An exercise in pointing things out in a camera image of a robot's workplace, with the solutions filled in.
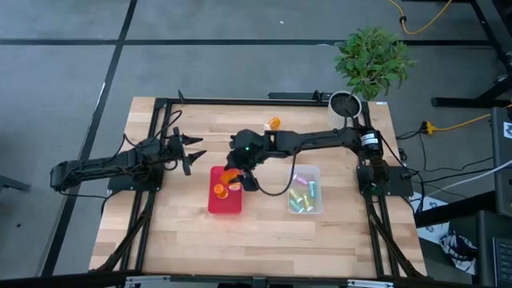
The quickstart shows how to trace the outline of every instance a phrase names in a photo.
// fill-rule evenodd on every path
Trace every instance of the orange cup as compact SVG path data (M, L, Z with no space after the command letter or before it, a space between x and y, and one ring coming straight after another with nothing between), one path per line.
M224 199L227 197L227 189L223 184L216 184L214 186L214 193L219 199Z
M263 125L263 127L265 127L265 130L279 130L280 125L281 119L279 119L279 117L274 117Z
M224 171L221 176L221 182L224 185L229 185L230 181L235 179L237 176L242 175L242 172L238 169L229 169Z

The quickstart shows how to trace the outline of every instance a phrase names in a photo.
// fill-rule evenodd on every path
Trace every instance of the yellow cable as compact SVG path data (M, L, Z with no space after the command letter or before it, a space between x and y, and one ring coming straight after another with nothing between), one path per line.
M503 108L509 108L509 107L512 107L512 104L509 104L509 105L507 105L507 106L505 106ZM427 123L427 133L428 134L433 134L435 131L450 131L450 130L453 130L453 129L460 128L462 126L466 126L466 125L471 124L473 122L476 122L478 120L485 119L485 118L487 118L489 116L490 116L490 114L486 114L486 115L483 115L483 116L480 116L480 117L476 117L475 119L471 119L469 121L466 121L464 123L453 125L453 126L450 126L450 127L447 127L447 128L437 128L436 126L434 126L430 122L428 122Z
M426 28L428 28L430 25L432 25L432 23L434 23L436 20L438 20L439 16L441 16L441 15L445 12L446 8L448 8L448 6L451 4L451 2L452 2L452 1L453 1L453 0L449 0L449 1L448 1L448 3L447 3L447 4L446 4L442 9L441 9L441 11L439 11L439 13L438 13L437 15L435 15L435 17L434 17L434 18L432 18L432 20L430 20L430 22L428 22L428 24L426 24L423 28L421 28L420 30L417 30L417 31L415 31L415 32L409 32L409 31L407 30L407 28L406 28L406 22L405 22L404 20L401 20L403 30L404 30L407 34L409 34L409 35L415 35L415 34L418 34L418 33L422 32L423 30L425 30ZM400 15L401 15L401 16L405 16L405 15L403 14L403 10L402 10L402 8L400 7L400 5L399 5L399 4L397 4L397 3L396 3L395 1L393 1L393 0L389 0L389 2L393 3L393 4L394 4L394 5L395 5L399 10L400 10Z

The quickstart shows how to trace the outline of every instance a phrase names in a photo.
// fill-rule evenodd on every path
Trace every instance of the wooden tabletop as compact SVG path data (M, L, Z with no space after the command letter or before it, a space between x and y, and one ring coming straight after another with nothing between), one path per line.
M132 142L147 136L154 100L134 98L125 129ZM369 105L373 126L398 154L387 104ZM274 116L280 117L282 130L328 130L327 108L195 104L172 108L183 111L175 123L182 133L204 138L187 146L187 152L208 152L194 163L191 176L185 176L179 168L164 174L154 206L143 272L375 277L368 218L355 173L358 158L348 149L309 150L297 156L297 164L320 169L320 215L290 214L285 194L269 197L261 192L244 193L240 215L219 216L209 214L207 209L210 168L226 164L230 135L242 129L262 134L263 124ZM291 160L269 159L259 166L254 174L261 186L270 192L282 190L288 181ZM397 165L387 150L385 160ZM123 191L106 204L91 269L103 264L125 236L133 200L134 192ZM387 197L387 205L394 240L416 269L425 273L411 208L398 197ZM130 256L132 268L137 247L138 238ZM381 240L384 267L389 274L385 247Z

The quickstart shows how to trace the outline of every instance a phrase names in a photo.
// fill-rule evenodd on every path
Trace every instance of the table leg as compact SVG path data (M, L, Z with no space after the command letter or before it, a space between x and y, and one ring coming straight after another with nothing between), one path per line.
M494 191L423 211L415 219L416 227L422 228L447 222L453 218L475 214L480 210L496 211Z
M507 76L505 79L496 83L484 94L476 98L432 98L430 102L434 107L460 107L460 108L492 108L505 107L510 104L508 100L495 100L500 95L512 88L512 77Z

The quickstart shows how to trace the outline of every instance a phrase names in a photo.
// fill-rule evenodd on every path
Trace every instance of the green leaves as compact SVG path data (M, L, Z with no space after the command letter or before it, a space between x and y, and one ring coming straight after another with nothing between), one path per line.
M395 80L395 79L398 79L398 75L396 74L393 74L393 73L389 73L387 74L386 76L384 76L386 79L388 80Z
M359 84L361 81L360 78L352 78L346 85L347 86L355 86L356 84Z
M397 40L397 35L382 28L367 27L335 43L341 52L334 58L336 71L349 79L352 93L371 100L382 90L388 94L391 81L398 81L399 88L408 79L406 70L415 61L406 56L406 44Z

